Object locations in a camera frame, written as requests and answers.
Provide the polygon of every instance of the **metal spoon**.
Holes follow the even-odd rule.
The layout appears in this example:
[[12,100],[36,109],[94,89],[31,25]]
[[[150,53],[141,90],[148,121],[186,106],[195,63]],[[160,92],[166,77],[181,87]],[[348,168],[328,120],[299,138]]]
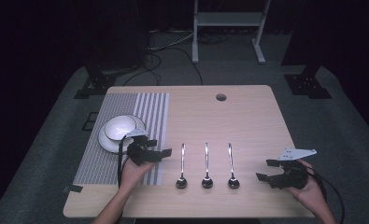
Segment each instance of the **metal spoon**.
[[208,146],[207,143],[205,145],[205,152],[206,152],[206,177],[202,180],[202,186],[205,189],[210,189],[213,187],[213,180],[208,176]]
[[184,178],[184,152],[185,152],[185,144],[181,145],[181,177],[176,182],[176,187],[178,189],[184,189],[187,187],[187,180]]
[[228,144],[228,153],[230,154],[230,164],[231,164],[231,178],[228,180],[228,185],[231,189],[239,188],[239,180],[234,177],[234,165],[233,165],[233,148],[231,143]]

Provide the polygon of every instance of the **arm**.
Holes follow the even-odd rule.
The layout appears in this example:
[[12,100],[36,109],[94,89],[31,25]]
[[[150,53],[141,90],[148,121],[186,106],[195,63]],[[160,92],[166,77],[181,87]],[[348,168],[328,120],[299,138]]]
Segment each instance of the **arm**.
[[128,159],[122,170],[121,187],[93,223],[115,223],[120,218],[135,186],[154,165],[155,163],[149,162],[137,166]]
[[[312,165],[306,161],[299,160],[304,166],[312,168]],[[307,170],[310,174],[314,174],[313,170]],[[307,184],[303,189],[286,188],[292,196],[299,201],[305,208],[315,215],[316,219],[322,224],[335,224],[334,216],[329,205],[324,200],[320,187],[316,180],[309,176]]]

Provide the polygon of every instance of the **gray placemat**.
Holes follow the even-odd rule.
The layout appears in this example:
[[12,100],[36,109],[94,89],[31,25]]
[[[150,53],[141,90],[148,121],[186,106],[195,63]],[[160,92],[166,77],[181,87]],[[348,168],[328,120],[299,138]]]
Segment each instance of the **gray placemat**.
[[[77,170],[74,184],[117,185],[118,155],[104,150],[98,143],[102,126],[119,115],[135,115],[146,125],[149,139],[158,140],[162,150],[167,122],[169,93],[110,93],[102,104],[82,161]],[[152,168],[141,181],[141,185],[162,183],[162,164]]]

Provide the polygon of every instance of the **white metal frame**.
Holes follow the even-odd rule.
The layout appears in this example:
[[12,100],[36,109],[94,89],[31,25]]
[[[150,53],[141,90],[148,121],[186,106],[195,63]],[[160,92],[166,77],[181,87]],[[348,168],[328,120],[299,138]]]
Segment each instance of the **white metal frame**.
[[259,63],[266,63],[260,40],[263,34],[266,16],[271,0],[265,1],[263,12],[198,12],[198,0],[194,0],[192,62],[198,63],[198,27],[199,26],[258,26],[256,38],[252,39]]

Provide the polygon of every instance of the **person's right hand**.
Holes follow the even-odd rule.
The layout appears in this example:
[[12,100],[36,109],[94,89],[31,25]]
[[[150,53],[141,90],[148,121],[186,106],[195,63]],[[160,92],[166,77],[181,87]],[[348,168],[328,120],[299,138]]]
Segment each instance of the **person's right hand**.
[[[312,168],[312,165],[306,161],[298,160],[304,166]],[[307,169],[310,174],[314,174],[312,169]],[[312,177],[308,176],[307,184],[303,189],[286,188],[297,201],[299,201],[305,208],[311,211],[321,223],[335,223],[334,216],[330,211],[329,205],[326,203],[323,193],[318,185],[318,182]]]

